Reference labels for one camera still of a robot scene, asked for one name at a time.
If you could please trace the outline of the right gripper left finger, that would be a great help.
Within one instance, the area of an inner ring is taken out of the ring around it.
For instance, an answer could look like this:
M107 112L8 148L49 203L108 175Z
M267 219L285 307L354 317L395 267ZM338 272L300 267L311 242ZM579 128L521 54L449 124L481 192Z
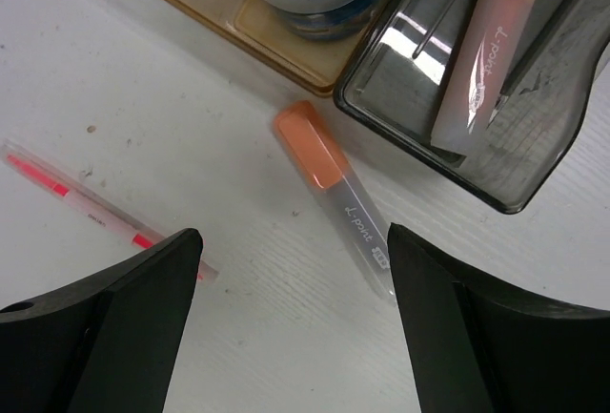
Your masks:
M3 308L2 411L162 411L202 251L185 229Z

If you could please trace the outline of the yellow-orange cap highlighter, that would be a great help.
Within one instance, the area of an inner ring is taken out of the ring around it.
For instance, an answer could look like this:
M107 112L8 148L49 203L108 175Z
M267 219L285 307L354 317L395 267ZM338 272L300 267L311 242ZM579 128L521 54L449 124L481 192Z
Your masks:
M535 0L477 0L430 143L468 155L482 139Z

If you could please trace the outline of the pink slim pen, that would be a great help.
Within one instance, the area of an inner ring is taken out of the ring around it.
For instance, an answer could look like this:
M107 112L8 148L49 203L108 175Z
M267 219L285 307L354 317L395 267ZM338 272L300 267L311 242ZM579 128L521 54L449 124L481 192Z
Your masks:
M27 182L138 251L150 249L172 234L167 227L104 198L92 187L12 140L1 142L1 161Z

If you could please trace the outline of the orange cap highlighter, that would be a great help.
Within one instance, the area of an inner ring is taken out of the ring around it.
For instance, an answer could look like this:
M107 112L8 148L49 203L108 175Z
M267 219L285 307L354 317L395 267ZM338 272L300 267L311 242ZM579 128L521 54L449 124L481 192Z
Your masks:
M379 297L396 304L389 225L323 118L312 103L298 101L274 118L273 129L363 277Z

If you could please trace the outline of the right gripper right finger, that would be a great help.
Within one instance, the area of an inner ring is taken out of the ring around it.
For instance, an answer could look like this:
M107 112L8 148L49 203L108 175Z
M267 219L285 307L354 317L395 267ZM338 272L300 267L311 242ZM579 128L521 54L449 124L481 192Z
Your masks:
M609 314L527 291L394 224L396 299L424 412L605 412Z

